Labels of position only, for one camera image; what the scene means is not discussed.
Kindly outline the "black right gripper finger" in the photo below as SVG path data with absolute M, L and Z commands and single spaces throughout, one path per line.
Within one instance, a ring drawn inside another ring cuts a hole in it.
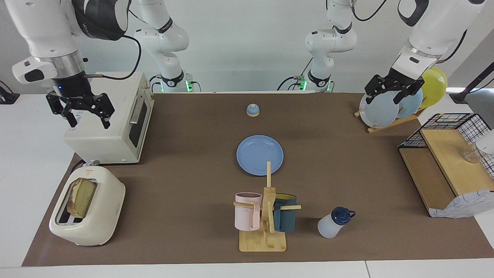
M 70 97 L 61 97 L 58 95 L 46 95 L 48 104 L 55 115 L 61 115 L 69 125 L 74 128 L 77 125 L 76 118 L 72 113 L 72 99 Z
M 106 93 L 101 93 L 94 97 L 94 110 L 100 118 L 104 129 L 108 129 L 110 127 L 110 118 L 115 109 Z

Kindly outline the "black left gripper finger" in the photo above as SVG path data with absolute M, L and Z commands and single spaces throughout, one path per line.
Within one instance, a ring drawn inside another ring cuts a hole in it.
M 374 75 L 372 79 L 365 86 L 365 93 L 367 98 L 365 99 L 367 104 L 371 104 L 371 102 L 378 96 L 387 92 L 387 88 L 385 87 L 385 78 L 382 78 L 379 75 Z
M 399 104 L 399 102 L 411 95 L 416 95 L 418 90 L 421 89 L 421 87 L 423 86 L 423 84 L 425 83 L 425 81 L 423 79 L 418 79 L 416 80 L 413 84 L 409 85 L 409 86 L 402 86 L 401 90 L 395 95 L 394 97 L 394 104 Z

